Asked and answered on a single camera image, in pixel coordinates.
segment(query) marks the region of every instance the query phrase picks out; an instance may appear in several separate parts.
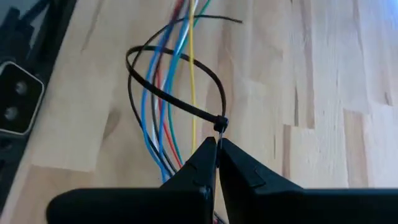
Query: blue wire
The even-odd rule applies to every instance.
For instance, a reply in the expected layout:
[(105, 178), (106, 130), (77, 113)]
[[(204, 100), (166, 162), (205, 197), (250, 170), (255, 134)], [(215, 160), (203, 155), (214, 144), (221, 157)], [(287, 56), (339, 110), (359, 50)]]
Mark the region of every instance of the blue wire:
[[(182, 43), (183, 33), (187, 26), (188, 26), (188, 19), (185, 19), (184, 23), (180, 29), (180, 33), (178, 35), (178, 41), (177, 41), (176, 46), (179, 46)], [(175, 60), (176, 54), (177, 54), (177, 51), (174, 51), (172, 60)], [(165, 83), (165, 92), (170, 91), (169, 88), (167, 88), (167, 87), (170, 86), (170, 76), (174, 74), (173, 72), (170, 72), (170, 71), (171, 70), (169, 70), (169, 72), (167, 74), (167, 79), (166, 79), (166, 83)], [(166, 109), (166, 107), (164, 105), (165, 105), (165, 101), (162, 100), (162, 106), (160, 108), (160, 123), (159, 123), (160, 124), (160, 127), (159, 127), (159, 152), (160, 152), (160, 149), (162, 149), (162, 142), (163, 142), (163, 129), (161, 127), (161, 124), (163, 124), (163, 122), (164, 122), (164, 115), (165, 115), (165, 109)]]
[[(161, 48), (161, 46), (163, 46), (165, 44), (166, 40), (168, 40), (170, 38), (171, 33), (172, 33), (172, 26), (169, 26), (169, 28), (166, 30), (166, 33), (163, 35), (162, 39), (159, 41), (158, 46), (156, 47), (156, 50), (155, 50), (155, 54), (152, 56), (152, 58), (150, 60), (148, 72), (146, 75), (146, 80), (150, 79), (150, 75), (152, 74), (157, 55), (160, 52), (160, 48)], [(155, 157), (155, 154), (152, 152), (150, 145), (149, 145), (149, 141), (148, 141), (146, 115), (145, 115), (146, 96), (147, 96), (147, 90), (144, 88), (144, 90), (142, 91), (142, 98), (141, 98), (141, 118), (142, 118), (142, 132), (144, 133), (144, 142), (145, 142), (145, 145), (148, 148), (149, 153), (151, 154), (152, 158), (155, 160), (156, 164), (160, 168), (160, 173), (162, 174), (162, 182), (164, 183), (164, 182), (166, 182), (165, 167)], [(159, 154), (160, 154), (159, 159), (163, 159), (163, 156), (164, 156), (161, 139), (162, 139), (162, 135), (160, 135), (160, 139), (159, 139)]]
[[(207, 9), (207, 7), (209, 6), (209, 4), (210, 4), (210, 2), (211, 2), (211, 0), (207, 0), (207, 2), (206, 2), (206, 4), (202, 7), (202, 9), (200, 10), (200, 12), (199, 12), (199, 15), (202, 15), (203, 13), (205, 13), (205, 11), (206, 11), (206, 9)], [(198, 23), (198, 20), (199, 20), (199, 18), (196, 18), (195, 19), (195, 23), (194, 23), (194, 27), (196, 26), (196, 24)], [(168, 84), (169, 85), (166, 85), (165, 87), (167, 88), (166, 90), (167, 90), (167, 92), (168, 93), (170, 93), (170, 90), (173, 88), (173, 79), (174, 79), (174, 73), (175, 73), (175, 71), (176, 71), (176, 69), (177, 69), (177, 64), (178, 64), (178, 61), (179, 61), (179, 59), (180, 59), (180, 56), (181, 56), (181, 54), (182, 54), (182, 52), (184, 51), (184, 48), (187, 46), (187, 44), (188, 44), (188, 41), (187, 41), (188, 39), (185, 39), (184, 40), (184, 42), (183, 42), (183, 44), (182, 44), (182, 46), (181, 46), (181, 49), (177, 52), (177, 54), (176, 55), (173, 55), (173, 59), (172, 59), (172, 61), (171, 61), (171, 63), (170, 63), (170, 70), (169, 70), (169, 74), (171, 74), (171, 75), (168, 75), (167, 76), (167, 81), (170, 79), (170, 81), (168, 82)], [(174, 143), (174, 146), (175, 146), (175, 150), (176, 150), (176, 152), (177, 152), (177, 155), (178, 155), (178, 158), (180, 159), (180, 161), (181, 161), (181, 164), (184, 164), (184, 162), (183, 162), (183, 160), (182, 160), (182, 157), (181, 157), (181, 155), (180, 155), (180, 150), (179, 150), (179, 148), (178, 148), (178, 146), (177, 146), (177, 140), (176, 140), (176, 138), (175, 138), (175, 134), (174, 134), (174, 125), (173, 125), (173, 117), (172, 117), (172, 110), (171, 110), (171, 104), (169, 103), (169, 102), (167, 102), (167, 116), (169, 117), (169, 127), (170, 127), (170, 132), (171, 132), (171, 136), (172, 136), (172, 139), (173, 139), (173, 143)]]

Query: white wire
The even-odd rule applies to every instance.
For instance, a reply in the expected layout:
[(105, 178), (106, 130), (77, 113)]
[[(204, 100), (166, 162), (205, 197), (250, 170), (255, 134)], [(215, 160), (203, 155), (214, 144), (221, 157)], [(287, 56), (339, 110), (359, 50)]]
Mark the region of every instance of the white wire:
[[(196, 8), (198, 6), (198, 2), (199, 2), (199, 0), (195, 1), (195, 5), (193, 6), (194, 10), (196, 10)], [(184, 30), (183, 40), (185, 40), (185, 38), (187, 38), (188, 31), (189, 31), (189, 24), (188, 24), (187, 28)], [(181, 41), (180, 45), (177, 47), (177, 52), (181, 51), (183, 42), (184, 41)], [(164, 90), (164, 85), (165, 85), (166, 79), (167, 79), (167, 76), (163, 77), (162, 85), (160, 86), (161, 90)], [(158, 100), (155, 100), (155, 113), (157, 112), (157, 108), (159, 107), (158, 102), (159, 102)], [(153, 141), (154, 142), (154, 146), (157, 149), (157, 151), (159, 151), (159, 145), (158, 145), (158, 143), (156, 141), (155, 124), (154, 124), (153, 120), (152, 120), (152, 139), (155, 140), (155, 141)]]

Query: wire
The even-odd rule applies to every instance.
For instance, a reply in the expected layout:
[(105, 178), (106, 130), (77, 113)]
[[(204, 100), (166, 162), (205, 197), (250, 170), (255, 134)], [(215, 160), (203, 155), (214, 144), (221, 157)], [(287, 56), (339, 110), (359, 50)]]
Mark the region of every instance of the wire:
[[(206, 9), (206, 6), (208, 5), (208, 3), (209, 3), (209, 1), (208, 1), (208, 2), (206, 3), (206, 5), (202, 8), (202, 10), (201, 10), (201, 12), (200, 12), (200, 15), (194, 16), (194, 18), (196, 19), (194, 25), (197, 23), (198, 18), (224, 19), (224, 20), (227, 20), (227, 21), (236, 22), (236, 23), (240, 23), (240, 24), (243, 23), (243, 22), (240, 21), (240, 20), (232, 19), (232, 18), (225, 17), (225, 16), (203, 15), (203, 11)], [(185, 19), (185, 18), (177, 19), (176, 21), (174, 21), (174, 24), (176, 24), (176, 23), (178, 23), (178, 22), (182, 22), (184, 19)], [(137, 75), (139, 76), (139, 74), (134, 70), (134, 67), (135, 67), (135, 65), (136, 65), (136, 63), (137, 63), (139, 57), (141, 56), (141, 53), (142, 53), (144, 50), (149, 50), (149, 49), (147, 49), (148, 45), (149, 45), (157, 36), (159, 36), (164, 30), (166, 30), (166, 28), (168, 28), (168, 26), (169, 26), (169, 25), (166, 25), (166, 26), (164, 26), (163, 28), (161, 28), (161, 30), (157, 31), (152, 37), (149, 38), (149, 40), (147, 40), (147, 42), (146, 42), (143, 46), (138, 46), (139, 48), (134, 47), (134, 48), (132, 48), (132, 49), (129, 49), (129, 50), (127, 51), (127, 53), (126, 53), (126, 66), (127, 66), (128, 71), (129, 71), (129, 76), (128, 76), (128, 80), (127, 80), (127, 82), (128, 82), (127, 91), (128, 91), (128, 95), (129, 95), (129, 100), (130, 100), (131, 108), (132, 108), (132, 110), (133, 110), (133, 112), (134, 112), (134, 115), (135, 115), (135, 117), (136, 117), (136, 119), (137, 119), (137, 121), (138, 121), (138, 123), (139, 123), (139, 126), (140, 126), (141, 128), (142, 128), (142, 122), (141, 122), (141, 119), (140, 119), (140, 117), (139, 117), (139, 115), (138, 115), (138, 112), (137, 112), (137, 110), (136, 110), (136, 107), (135, 107), (135, 105), (134, 105), (134, 98), (132, 97), (131, 82), (132, 82), (132, 77), (134, 77), (134, 79), (136, 79), (136, 80), (137, 80), (137, 79), (140, 80), (141, 82), (138, 81), (138, 80), (137, 80), (137, 81), (138, 81), (139, 83), (141, 83), (141, 85), (143, 85), (143, 84), (142, 84), (142, 81), (144, 81), (144, 83), (145, 83), (145, 80), (142, 80), (142, 77), (141, 77), (141, 79), (140, 79), (139, 77), (137, 77)], [(130, 63), (129, 63), (129, 60), (128, 60), (128, 57), (129, 57), (131, 54), (133, 54), (134, 52), (137, 52), (137, 54), (136, 54), (136, 56), (134, 57), (134, 60), (133, 60), (132, 64), (130, 64)], [(185, 57), (184, 60), (187, 60), (187, 58), (188, 58), (188, 56), (186, 56), (186, 55), (182, 55), (181, 57)], [(196, 60), (194, 60), (193, 62), (194, 62), (194, 64), (195, 64), (196, 66), (200, 67), (203, 71), (205, 71), (207, 74), (210, 75), (210, 73), (208, 73), (206, 67), (205, 67), (203, 64), (201, 64), (199, 61), (196, 61)], [(159, 152), (157, 152), (157, 150), (156, 150), (154, 144), (152, 143), (152, 141), (150, 140), (149, 136), (148, 136), (148, 139), (149, 139), (150, 145), (151, 145), (151, 147), (152, 147), (152, 150), (157, 154), (157, 157), (160, 159), (160, 161), (163, 163), (163, 165), (164, 165), (164, 166), (166, 167), (166, 169), (168, 170), (167, 166), (165, 165), (165, 162), (163, 161), (163, 159), (160, 158)], [(165, 154), (165, 158), (166, 158), (167, 162), (169, 163), (169, 166), (170, 166), (170, 167), (172, 168), (172, 170), (174, 171), (174, 173), (176, 173), (177, 171), (175, 170), (174, 166), (173, 166), (172, 163), (170, 162), (170, 159), (168, 158), (167, 154)], [(220, 221), (221, 221), (221, 222), (224, 222), (224, 221), (221, 219), (221, 217), (220, 217), (216, 212), (214, 212), (214, 214), (215, 214), (215, 217), (218, 219), (219, 222), (220, 222)]]
[[(190, 15), (189, 15), (189, 43), (190, 43), (190, 58), (189, 58), (189, 64), (190, 64), (190, 73), (191, 73), (191, 101), (193, 106), (197, 106), (196, 102), (196, 91), (195, 91), (195, 74), (194, 74), (194, 69), (193, 69), (193, 3), (194, 0), (191, 0), (190, 4)], [(195, 149), (197, 148), (197, 122), (196, 122), (196, 117), (192, 116), (192, 154), (195, 152)]]
[[(180, 30), (179, 39), (178, 39), (177, 44), (176, 44), (177, 50), (180, 50), (181, 47), (182, 47), (183, 41), (181, 41), (181, 38), (182, 38), (182, 40), (185, 41), (185, 38), (186, 38), (187, 34), (188, 34), (188, 26), (187, 26), (187, 22), (184, 21), (184, 24), (183, 24), (183, 26), (181, 27), (181, 30)], [(157, 70), (156, 70), (156, 72), (155, 72), (155, 77), (156, 77), (156, 75), (158, 74), (158, 72), (159, 72), (159, 66), (157, 66)], [(165, 80), (166, 80), (166, 81), (169, 80), (169, 76), (168, 76), (168, 75), (166, 76)], [(165, 82), (163, 82), (163, 84), (162, 84), (162, 86), (161, 86), (160, 89), (163, 90), (163, 89), (164, 89), (164, 85), (165, 85)], [(167, 93), (170, 93), (170, 91), (171, 91), (171, 88), (166, 88), (166, 92), (167, 92)], [(152, 94), (152, 98), (151, 98), (151, 102), (152, 102), (152, 119), (153, 119), (153, 122), (152, 122), (152, 136), (156, 135), (158, 141), (159, 141), (159, 142), (162, 142), (162, 137), (159, 138), (159, 136), (162, 136), (162, 135), (161, 135), (160, 133), (157, 134), (157, 131), (155, 131), (155, 130), (158, 130), (158, 129), (155, 129), (155, 123), (156, 123), (156, 122), (155, 122), (155, 121), (156, 121), (155, 116), (156, 116), (156, 113), (155, 113), (154, 110), (157, 109), (158, 103), (156, 102), (156, 104), (155, 104), (155, 109), (153, 109), (153, 107), (154, 107), (154, 105), (153, 105), (153, 98), (154, 98), (154, 95)], [(164, 120), (164, 115), (162, 116), (162, 114), (164, 114), (164, 112), (162, 112), (162, 111), (164, 111), (164, 109), (163, 109), (163, 107), (160, 107), (160, 110), (159, 110), (159, 114), (160, 114), (160, 115), (159, 115), (159, 116), (160, 116), (160, 120), (161, 120), (161, 121)], [(176, 151), (177, 156), (178, 156), (178, 161), (179, 161), (180, 164), (183, 164), (184, 161), (183, 161), (183, 159), (182, 159), (182, 156), (181, 156), (181, 153), (180, 153), (180, 149), (179, 149), (179, 147), (178, 147), (177, 140), (176, 140), (176, 138), (175, 138), (174, 127), (172, 126), (172, 123), (171, 123), (171, 126), (170, 126), (170, 132), (171, 132), (171, 134), (172, 134), (172, 140), (173, 140), (173, 144), (174, 144), (174, 146), (175, 146), (175, 151)]]
[[(179, 2), (177, 3), (176, 8), (175, 8), (175, 10), (174, 10), (174, 13), (173, 13), (173, 15), (172, 15), (172, 19), (171, 19), (171, 21), (170, 21), (170, 23), (169, 23), (169, 26), (168, 26), (168, 28), (167, 28), (167, 31), (166, 31), (166, 33), (164, 34), (163, 38), (161, 38), (161, 40), (159, 41), (158, 46), (160, 46), (160, 47), (157, 47), (157, 48), (156, 48), (155, 54), (153, 55), (153, 57), (152, 57), (151, 60), (150, 60), (148, 72), (147, 72), (147, 75), (146, 75), (146, 80), (149, 80), (150, 75), (152, 74), (152, 69), (153, 69), (153, 66), (154, 66), (154, 64), (155, 64), (155, 61), (156, 61), (156, 58), (157, 58), (157, 54), (160, 52), (160, 49), (161, 49), (162, 47), (164, 47), (164, 46), (167, 44), (167, 42), (168, 42), (168, 40), (169, 40), (169, 37), (170, 37), (171, 32), (172, 32), (172, 29), (173, 29), (173, 27), (174, 27), (174, 21), (175, 21), (176, 18), (178, 17), (178, 14), (179, 14), (179, 12), (180, 12), (180, 10), (181, 10), (181, 8), (182, 8), (182, 3), (183, 3), (182, 0), (179, 0)], [(161, 60), (161, 56), (162, 56), (162, 54), (160, 55), (160, 57), (159, 57), (159, 59), (158, 59), (157, 68), (159, 67), (159, 62), (160, 62), (160, 60)], [(141, 118), (142, 118), (142, 120), (143, 120), (142, 130), (143, 130), (143, 133), (144, 133), (144, 142), (145, 142), (145, 145), (146, 145), (146, 147), (148, 148), (148, 151), (151, 153), (151, 150), (150, 150), (150, 147), (149, 147), (149, 141), (148, 141), (148, 138), (149, 138), (149, 137), (148, 137), (148, 135), (147, 135), (146, 123), (145, 123), (145, 120), (146, 120), (146, 114), (145, 114), (146, 94), (147, 94), (146, 89), (143, 89), (143, 91), (142, 91), (142, 98), (141, 98)], [(162, 159), (163, 156), (164, 156), (164, 153), (163, 153), (163, 145), (161, 144), (161, 142), (159, 142), (159, 154), (160, 154), (160, 159)], [(165, 181), (166, 181), (166, 178), (165, 178), (165, 171), (164, 171), (163, 165), (157, 160), (157, 158), (153, 155), (153, 153), (151, 153), (151, 155), (152, 155), (152, 158), (155, 160), (155, 162), (157, 163), (157, 165), (158, 165), (159, 168), (160, 168), (160, 173), (161, 173), (161, 175), (162, 175), (162, 182), (165, 182)]]
[[(214, 19), (225, 19), (228, 21), (232, 21), (232, 22), (237, 22), (237, 23), (243, 23), (240, 20), (237, 19), (232, 19), (229, 17), (225, 17), (225, 16), (211, 16), (211, 15), (197, 15), (196, 17), (204, 17), (204, 18), (214, 18)], [(185, 18), (182, 19), (178, 19), (174, 22), (174, 24), (181, 22), (182, 20), (184, 20)], [(155, 47), (151, 46), (148, 47), (147, 49), (147, 45), (152, 42), (159, 34), (161, 34), (164, 30), (166, 30), (166, 28), (168, 28), (169, 25), (166, 25), (165, 27), (163, 27), (161, 30), (159, 30), (156, 34), (154, 34), (144, 45), (142, 46), (136, 46), (133, 47), (131, 49), (129, 49), (126, 52), (126, 58), (125, 58), (125, 62), (126, 62), (126, 66), (127, 69), (129, 70), (129, 74), (130, 76), (132, 76), (138, 83), (140, 83), (144, 88), (146, 88), (147, 90), (149, 90), (151, 93), (154, 93), (155, 95), (157, 95), (158, 97), (161, 97), (163, 100), (166, 100), (168, 102), (170, 102), (171, 104), (173, 104), (174, 106), (177, 106), (178, 108), (185, 110), (191, 114), (194, 114), (202, 119), (205, 119), (211, 123), (217, 123), (220, 120), (220, 116), (215, 116), (212, 114), (207, 113), (206, 111), (200, 110), (196, 107), (193, 107), (185, 102), (182, 102), (181, 100), (165, 93), (164, 91), (156, 88), (156, 86), (152, 85), (151, 83), (149, 83), (148, 81), (146, 81), (145, 79), (143, 79), (138, 73), (137, 71), (134, 70), (134, 68), (130, 65), (128, 57), (137, 52), (136, 57), (134, 58), (133, 63), (136, 63), (136, 60), (138, 59), (138, 56), (141, 55), (143, 50), (154, 50)], [(172, 54), (173, 50), (170, 49), (166, 49), (163, 48), (162, 49), (164, 52), (167, 51), (168, 54)], [(184, 58), (184, 60), (188, 60), (188, 56), (187, 55), (182, 55), (182, 58)], [(212, 79), (213, 81), (215, 81), (219, 91), (220, 91), (220, 95), (221, 95), (221, 106), (222, 106), (222, 117), (225, 117), (225, 107), (226, 107), (226, 100), (225, 100), (225, 92), (224, 92), (224, 88), (222, 87), (222, 83), (221, 81), (218, 79), (218, 77), (208, 68), (206, 67), (204, 64), (200, 63), (197, 60), (194, 60), (193, 63), (195, 64), (195, 66), (200, 67), (203, 71), (205, 71), (205, 73), (207, 73)]]
[[(197, 16), (194, 16), (194, 18), (196, 18), (196, 19), (198, 19), (198, 18), (224, 19), (224, 20), (227, 20), (227, 21), (232, 21), (232, 22), (237, 22), (237, 23), (243, 23), (243, 22), (240, 21), (240, 20), (232, 19), (232, 18), (225, 17), (225, 16), (197, 15)], [(176, 21), (174, 21), (173, 25), (176, 24), (176, 23), (178, 23), (178, 22), (181, 22), (181, 21), (183, 21), (183, 20), (184, 20), (184, 18), (177, 19)], [(139, 59), (139, 57), (140, 57), (142, 51), (143, 51), (144, 49), (146, 49), (146, 47), (149, 45), (149, 43), (151, 43), (156, 37), (158, 37), (161, 33), (163, 33), (163, 31), (166, 30), (166, 28), (168, 28), (168, 26), (169, 26), (169, 25), (166, 25), (166, 26), (164, 26), (163, 28), (161, 28), (161, 30), (158, 30), (152, 37), (149, 38), (149, 40), (147, 40), (147, 42), (146, 42), (143, 46), (140, 46), (140, 49), (138, 49), (137, 54), (136, 54), (136, 56), (134, 57), (134, 60), (133, 60), (132, 64), (129, 63), (128, 57), (129, 57), (132, 53), (134, 53), (133, 50), (137, 50), (137, 49), (129, 49), (129, 50), (127, 51), (127, 53), (126, 53), (126, 66), (127, 66), (127, 69), (129, 70), (129, 76), (128, 76), (128, 80), (127, 80), (127, 84), (128, 84), (128, 86), (127, 86), (127, 91), (128, 91), (129, 100), (130, 100), (130, 104), (131, 104), (131, 108), (132, 108), (132, 110), (133, 110), (134, 116), (136, 117), (137, 122), (139, 123), (139, 126), (140, 126), (141, 128), (143, 127), (143, 125), (142, 125), (141, 119), (140, 119), (140, 117), (139, 117), (139, 115), (138, 115), (138, 112), (137, 112), (136, 107), (135, 107), (135, 104), (134, 104), (134, 98), (133, 98), (133, 96), (132, 96), (132, 86), (131, 86), (132, 83), (131, 83), (131, 82), (132, 82), (132, 78), (133, 78), (133, 77), (134, 77), (136, 80), (137, 80), (137, 79), (140, 80), (140, 78), (141, 78), (141, 85), (142, 85), (142, 82), (145, 82), (145, 80), (143, 80), (143, 78), (142, 78), (141, 76), (139, 76), (139, 74), (134, 70), (134, 67), (135, 67), (135, 65), (136, 65), (136, 63), (137, 63), (137, 61), (138, 61), (138, 59)], [(168, 169), (167, 166), (165, 165), (164, 160), (160, 158), (160, 154), (159, 154), (159, 152), (156, 150), (156, 147), (154, 146), (153, 142), (150, 140), (149, 136), (148, 136), (147, 138), (148, 138), (148, 140), (149, 140), (151, 149), (154, 151), (154, 153), (156, 154), (157, 158), (161, 161), (161, 163), (163, 163), (164, 167), (166, 167), (166, 169)], [(165, 159), (166, 159), (167, 163), (168, 163), (169, 166), (171, 167), (171, 169), (172, 169), (174, 172), (176, 172), (175, 167), (172, 165), (172, 163), (171, 163), (170, 159), (168, 158), (167, 154), (165, 154), (164, 156), (165, 156)]]
[[(184, 22), (183, 22), (183, 25), (182, 25), (182, 27), (181, 27), (181, 29), (180, 29), (180, 33), (179, 33), (179, 35), (178, 35), (178, 41), (177, 41), (177, 43), (176, 43), (176, 46), (177, 46), (177, 49), (179, 49), (180, 47), (181, 47), (181, 45), (182, 45), (182, 42), (183, 42), (183, 39), (185, 38), (185, 36), (186, 36), (186, 34), (187, 34), (187, 32), (188, 32), (188, 30), (184, 33), (184, 29), (187, 29), (187, 26), (188, 26), (188, 19), (186, 18), (186, 19), (184, 19)], [(167, 79), (166, 79), (166, 83), (165, 83), (165, 92), (166, 93), (170, 93), (170, 91), (171, 91), (171, 89), (170, 89), (170, 77), (173, 75), (173, 73), (170, 73), (170, 69), (169, 69), (169, 72), (168, 72), (168, 74), (167, 74)], [(164, 115), (165, 115), (165, 103), (162, 103), (162, 106), (160, 106), (160, 121), (159, 121), (159, 124), (163, 124), (163, 122), (164, 122)], [(161, 143), (162, 142), (162, 140), (163, 140), (163, 135), (162, 135), (162, 129), (161, 128), (159, 128), (159, 143)], [(175, 135), (173, 135), (173, 142), (174, 142), (174, 146), (177, 146), (177, 148), (178, 148), (178, 144), (177, 144), (177, 141), (175, 140)]]
[[(157, 86), (160, 86), (160, 80), (162, 79), (162, 73), (161, 72), (155, 73), (155, 75), (152, 78), (152, 83), (155, 83), (155, 79), (156, 78), (157, 78)], [(152, 106), (152, 120), (153, 120), (153, 122), (152, 122), (153, 137), (152, 138), (154, 139), (155, 136), (156, 136), (157, 140), (159, 141), (159, 134), (158, 134), (159, 131), (158, 131), (158, 128), (156, 126), (157, 122), (156, 122), (156, 112), (155, 111), (157, 109), (158, 102), (159, 102), (159, 104), (161, 104), (162, 102), (161, 102), (161, 99), (159, 99), (156, 102), (157, 104), (155, 105), (155, 95), (153, 95), (153, 94), (151, 94), (151, 96), (150, 96), (150, 102), (151, 102), (151, 106)], [(171, 137), (170, 137), (170, 133), (167, 130), (165, 122), (163, 122), (163, 128), (164, 128), (164, 131), (165, 131), (165, 134), (166, 134), (166, 137), (167, 137), (167, 141), (169, 142), (170, 148), (171, 148), (171, 150), (173, 152), (174, 158), (177, 161), (177, 164), (178, 164), (179, 168), (181, 168), (182, 167), (182, 163), (178, 159), (177, 152), (175, 151), (174, 145), (173, 145)]]
[[(211, 2), (211, 0), (207, 0), (206, 4), (200, 10), (199, 15), (202, 15), (206, 11), (206, 9), (209, 6), (210, 2)], [(196, 17), (195, 22), (193, 24), (194, 27), (198, 23), (198, 20), (199, 20), (199, 17)], [(184, 48), (185, 48), (186, 45), (187, 45), (187, 40), (185, 39), (183, 44), (182, 44), (182, 46), (181, 46), (181, 48), (179, 49), (179, 51), (177, 53), (177, 58), (180, 58), (180, 55), (184, 51)], [(178, 64), (178, 60), (174, 61), (174, 68), (173, 68), (173, 71), (172, 71), (173, 74), (175, 73), (175, 68), (177, 68), (177, 64)], [(174, 76), (171, 77), (170, 89), (173, 88), (173, 79), (174, 79)], [(176, 140), (175, 134), (174, 134), (173, 116), (172, 116), (172, 109), (171, 109), (170, 103), (167, 103), (167, 114), (168, 114), (168, 118), (169, 118), (169, 127), (170, 127), (170, 132), (171, 132), (171, 135), (172, 135), (172, 139), (173, 139), (174, 144), (176, 145), (177, 144), (177, 140)]]

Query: wooden table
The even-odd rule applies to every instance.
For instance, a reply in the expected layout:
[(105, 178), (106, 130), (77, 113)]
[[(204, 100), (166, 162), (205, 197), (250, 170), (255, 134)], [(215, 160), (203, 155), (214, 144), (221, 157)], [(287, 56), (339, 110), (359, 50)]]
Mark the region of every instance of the wooden table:
[[(173, 2), (78, 2), (1, 223), (43, 223), (49, 200), (77, 187), (161, 184), (131, 111), (124, 55), (167, 23)], [(202, 19), (195, 29), (195, 57), (226, 89), (227, 138), (303, 187), (398, 187), (398, 1), (214, 0), (207, 14), (244, 21)], [(180, 65), (174, 95), (189, 102)], [(196, 85), (199, 107), (220, 113), (199, 70)], [(133, 84), (136, 102), (141, 91)], [(190, 119), (174, 109), (184, 159)], [(215, 134), (200, 119), (197, 131), (198, 144)], [(216, 210), (226, 216), (220, 188)]]

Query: wooden surface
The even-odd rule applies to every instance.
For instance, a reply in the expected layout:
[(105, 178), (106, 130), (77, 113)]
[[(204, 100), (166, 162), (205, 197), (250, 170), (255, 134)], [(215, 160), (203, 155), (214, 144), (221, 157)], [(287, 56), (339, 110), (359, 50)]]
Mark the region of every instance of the wooden surface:
[[(77, 187), (161, 184), (129, 105), (124, 54), (172, 8), (78, 2), (1, 223), (43, 223), (49, 200)], [(214, 0), (207, 14), (244, 21), (195, 29), (196, 58), (226, 89), (227, 138), (303, 187), (398, 187), (398, 1)], [(189, 102), (180, 65), (174, 95)], [(196, 85), (199, 107), (218, 114), (215, 84), (196, 70)], [(141, 91), (133, 84), (137, 105)], [(174, 109), (185, 160), (190, 118)], [(214, 135), (200, 119), (197, 128), (198, 144)], [(220, 188), (216, 210), (226, 216)]]

